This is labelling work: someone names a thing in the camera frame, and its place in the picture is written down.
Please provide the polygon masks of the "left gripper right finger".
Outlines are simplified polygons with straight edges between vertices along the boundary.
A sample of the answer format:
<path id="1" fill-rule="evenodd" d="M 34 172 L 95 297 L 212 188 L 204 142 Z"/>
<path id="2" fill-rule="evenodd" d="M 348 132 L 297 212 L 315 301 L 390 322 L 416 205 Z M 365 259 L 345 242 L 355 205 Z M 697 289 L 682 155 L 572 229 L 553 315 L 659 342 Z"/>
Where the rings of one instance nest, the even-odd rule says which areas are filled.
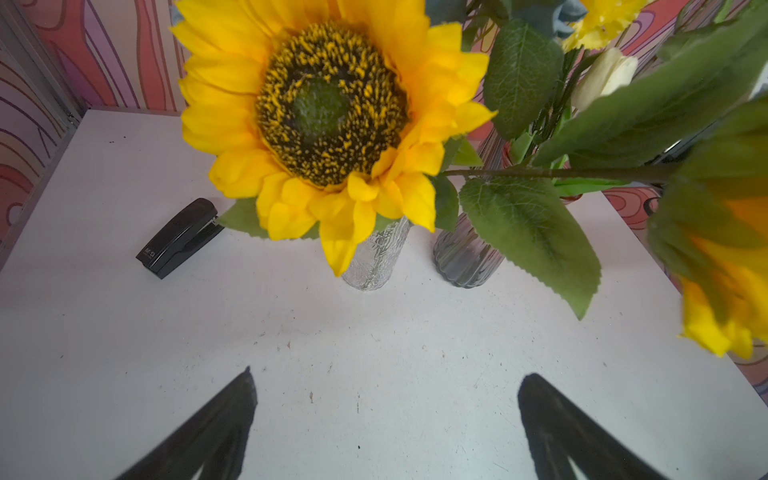
<path id="1" fill-rule="evenodd" d="M 524 377 L 517 400 L 539 479 L 663 477 L 542 376 Z"/>

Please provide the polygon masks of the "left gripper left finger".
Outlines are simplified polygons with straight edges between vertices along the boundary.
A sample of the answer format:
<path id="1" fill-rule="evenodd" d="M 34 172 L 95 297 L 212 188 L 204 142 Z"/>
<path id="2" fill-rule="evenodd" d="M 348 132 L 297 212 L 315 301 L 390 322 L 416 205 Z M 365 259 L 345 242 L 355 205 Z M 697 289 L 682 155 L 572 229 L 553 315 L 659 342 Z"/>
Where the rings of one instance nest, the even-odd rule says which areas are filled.
<path id="1" fill-rule="evenodd" d="M 245 369 L 121 479 L 237 479 L 258 405 Z"/>

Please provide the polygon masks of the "yellow sunflower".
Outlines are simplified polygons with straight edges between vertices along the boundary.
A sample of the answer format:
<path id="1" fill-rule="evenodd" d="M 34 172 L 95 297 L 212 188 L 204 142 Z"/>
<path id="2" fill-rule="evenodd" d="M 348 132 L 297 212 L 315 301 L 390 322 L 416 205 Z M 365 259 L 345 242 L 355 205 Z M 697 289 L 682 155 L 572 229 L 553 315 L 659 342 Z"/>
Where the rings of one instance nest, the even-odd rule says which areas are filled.
<path id="1" fill-rule="evenodd" d="M 650 74 L 595 99 L 522 163 L 466 169 L 478 236 L 583 318 L 602 269 L 559 187 L 642 182 L 648 246 L 682 295 L 684 338 L 749 358 L 767 340 L 767 5 L 685 31 Z"/>
<path id="2" fill-rule="evenodd" d="M 273 241 L 319 239 L 336 275 L 379 219 L 427 230 L 446 143 L 489 122 L 486 55 L 421 1 L 180 1 L 182 135 Z"/>

